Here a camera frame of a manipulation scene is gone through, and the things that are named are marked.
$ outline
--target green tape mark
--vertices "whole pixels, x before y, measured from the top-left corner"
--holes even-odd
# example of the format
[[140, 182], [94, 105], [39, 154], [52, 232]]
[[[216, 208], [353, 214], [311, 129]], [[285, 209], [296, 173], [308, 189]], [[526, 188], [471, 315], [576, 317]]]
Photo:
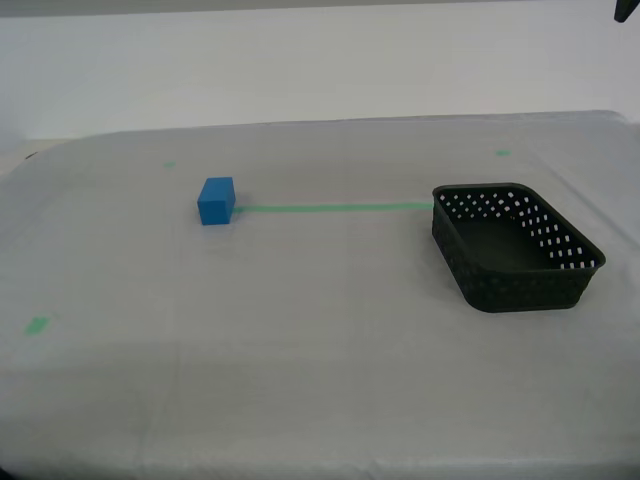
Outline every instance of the green tape mark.
[[33, 317], [31, 323], [24, 329], [25, 335], [37, 335], [47, 328], [49, 324], [48, 317]]
[[354, 203], [342, 205], [247, 205], [235, 207], [244, 213], [320, 213], [320, 212], [388, 212], [391, 210], [431, 210], [431, 202]]

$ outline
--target table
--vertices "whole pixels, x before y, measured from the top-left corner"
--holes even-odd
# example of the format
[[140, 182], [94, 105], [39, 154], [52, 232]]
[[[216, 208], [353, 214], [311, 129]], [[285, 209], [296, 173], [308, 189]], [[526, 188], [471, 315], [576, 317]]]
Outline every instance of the table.
[[[640, 475], [640, 145], [609, 112], [114, 133], [0, 180], [0, 465], [24, 478]], [[443, 184], [534, 188], [607, 256], [571, 310], [462, 298]]]

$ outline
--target blue block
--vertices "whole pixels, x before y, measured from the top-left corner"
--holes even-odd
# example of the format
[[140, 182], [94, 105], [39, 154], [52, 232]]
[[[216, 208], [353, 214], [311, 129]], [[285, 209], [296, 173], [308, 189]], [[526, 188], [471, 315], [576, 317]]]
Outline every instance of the blue block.
[[231, 177], [207, 178], [198, 197], [203, 225], [223, 225], [231, 221], [236, 194]]

